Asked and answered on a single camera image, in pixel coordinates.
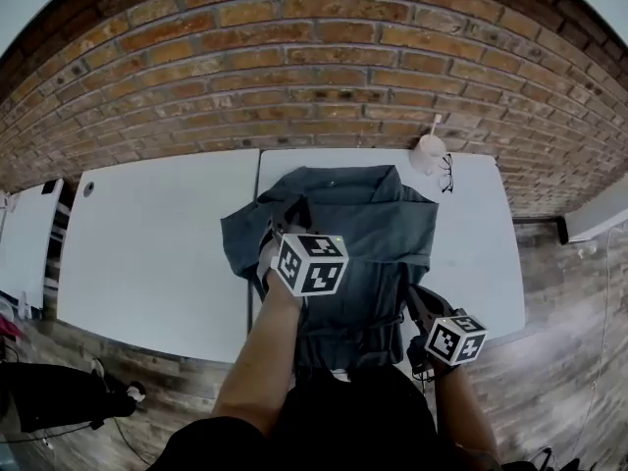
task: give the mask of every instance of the person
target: person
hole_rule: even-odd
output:
[[[348,371],[350,382],[316,371],[290,389],[302,302],[274,271],[266,283],[261,312],[211,417],[174,433],[152,471],[205,469],[222,449],[230,466],[344,460],[499,469],[495,436],[463,368],[436,380],[438,430],[424,396],[393,365]],[[432,362],[437,376],[445,371]]]

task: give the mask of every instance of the forearm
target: forearm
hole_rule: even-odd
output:
[[[234,368],[225,379],[212,416],[232,416],[268,435],[284,405],[300,313],[297,300],[274,273],[269,292]]]
[[[441,372],[435,367],[435,374]],[[462,367],[436,380],[436,405],[441,436],[498,460],[493,429]]]

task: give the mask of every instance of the straw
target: straw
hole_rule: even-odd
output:
[[[432,136],[434,135],[434,129],[436,128],[436,124],[438,124],[438,123],[441,121],[441,118],[442,118],[441,114],[436,114],[436,115],[434,116],[434,121],[432,122],[432,129],[430,130],[430,134],[428,134],[428,137],[427,137],[427,139],[425,140],[425,142],[426,142],[426,143],[427,143],[427,142],[428,142],[428,141],[432,138]]]

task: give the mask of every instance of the white table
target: white table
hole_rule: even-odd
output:
[[[453,193],[442,193],[439,172],[420,175],[408,155],[407,150],[359,148],[267,151],[261,158],[258,194],[301,166],[395,165],[404,184],[440,203],[431,268],[421,285],[477,316],[489,329],[489,338],[521,330],[525,313],[519,252],[495,159],[452,154]],[[254,298],[254,315],[258,306],[259,298]],[[405,350],[417,335],[407,310],[401,332]]]
[[[59,205],[63,180],[54,182],[50,193],[42,194],[44,185],[16,194],[13,211],[7,211],[0,237],[0,289],[26,303],[43,307],[43,289],[48,243]],[[4,212],[0,212],[0,223]]]
[[[109,339],[234,362],[246,338],[247,283],[229,267],[220,219],[253,199],[258,161],[258,150],[238,150],[83,174],[58,318]]]

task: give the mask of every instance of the gray garment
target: gray garment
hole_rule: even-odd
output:
[[[399,362],[405,291],[429,270],[438,204],[401,184],[394,166],[297,169],[221,221],[232,270],[262,298],[255,273],[260,239],[273,212],[296,197],[307,199],[314,226],[308,232],[343,236],[350,260],[336,294],[309,297],[303,306],[295,366]]]

